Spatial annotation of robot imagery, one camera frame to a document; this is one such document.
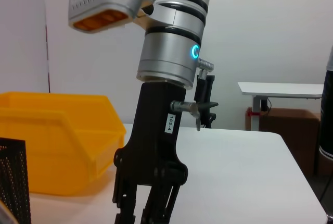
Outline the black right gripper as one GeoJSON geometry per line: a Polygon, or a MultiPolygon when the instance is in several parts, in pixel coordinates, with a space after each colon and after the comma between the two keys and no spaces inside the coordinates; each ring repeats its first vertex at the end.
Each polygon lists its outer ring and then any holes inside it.
{"type": "Polygon", "coordinates": [[[170,105],[184,101],[185,94],[184,88],[167,82],[142,84],[130,139],[114,156],[112,201],[120,209],[115,224],[134,224],[137,185],[153,185],[140,222],[170,223],[180,185],[188,177],[176,153],[182,115],[170,105]]]}

